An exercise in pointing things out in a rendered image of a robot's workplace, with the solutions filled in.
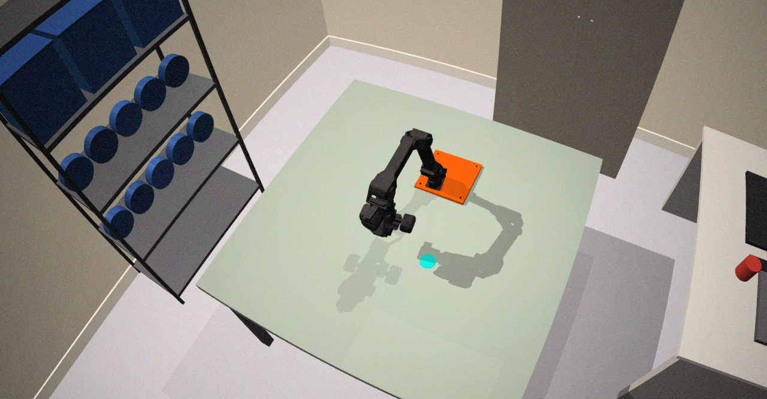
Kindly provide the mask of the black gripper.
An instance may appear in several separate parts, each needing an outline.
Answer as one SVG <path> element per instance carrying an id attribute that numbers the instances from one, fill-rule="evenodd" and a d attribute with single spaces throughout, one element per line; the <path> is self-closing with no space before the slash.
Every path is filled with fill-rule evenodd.
<path id="1" fill-rule="evenodd" d="M 359 215 L 361 220 L 364 217 L 364 215 L 366 215 L 369 208 L 370 208 L 370 204 L 366 203 L 363 205 L 361 213 Z M 399 225 L 400 225 L 401 232 L 411 233 L 413 231 L 413 227 L 416 222 L 416 217 L 413 215 L 404 214 L 402 219 L 401 215 L 395 213 L 396 211 L 397 210 L 395 210 L 394 208 L 390 213 L 386 213 L 386 217 L 389 217 L 392 220 L 391 227 L 396 231 L 399 229 Z"/>

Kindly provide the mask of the cyan circle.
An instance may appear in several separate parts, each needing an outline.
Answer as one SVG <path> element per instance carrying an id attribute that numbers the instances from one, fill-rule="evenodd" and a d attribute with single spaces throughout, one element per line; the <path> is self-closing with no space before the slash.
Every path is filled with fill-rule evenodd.
<path id="1" fill-rule="evenodd" d="M 420 258 L 420 265 L 424 266 L 424 268 L 432 268 L 435 263 L 434 255 L 425 254 Z"/>

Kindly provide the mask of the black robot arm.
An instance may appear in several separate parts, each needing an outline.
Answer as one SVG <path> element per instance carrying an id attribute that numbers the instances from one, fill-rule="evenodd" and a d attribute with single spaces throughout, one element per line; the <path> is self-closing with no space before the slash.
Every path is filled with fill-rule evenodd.
<path id="1" fill-rule="evenodd" d="M 432 134 L 419 131 L 407 131 L 402 136 L 401 142 L 394 156 L 387 164 L 384 171 L 378 173 L 369 185 L 366 202 L 370 208 L 361 220 L 362 225 L 373 234 L 387 237 L 394 230 L 392 220 L 386 217 L 394 209 L 395 189 L 397 178 L 400 175 L 406 161 L 410 158 L 413 150 L 418 150 L 423 164 L 420 168 L 421 175 L 428 176 L 425 187 L 440 191 L 446 177 L 447 168 L 435 161 L 431 149 L 433 142 Z M 376 196 L 376 199 L 372 197 Z"/>

